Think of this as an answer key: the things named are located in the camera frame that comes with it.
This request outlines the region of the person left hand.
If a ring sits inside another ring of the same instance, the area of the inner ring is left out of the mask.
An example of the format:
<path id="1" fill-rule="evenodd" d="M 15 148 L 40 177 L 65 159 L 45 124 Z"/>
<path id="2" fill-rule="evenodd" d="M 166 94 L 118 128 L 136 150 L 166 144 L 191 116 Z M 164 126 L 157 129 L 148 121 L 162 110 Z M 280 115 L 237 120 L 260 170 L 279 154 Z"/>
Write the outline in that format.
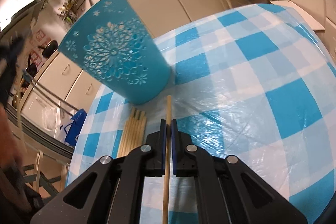
<path id="1" fill-rule="evenodd" d="M 7 169 L 16 165 L 19 170 L 23 167 L 25 147 L 18 141 L 10 129 L 9 120 L 3 104 L 1 104 L 1 133 L 0 133 L 0 161 L 1 168 Z"/>

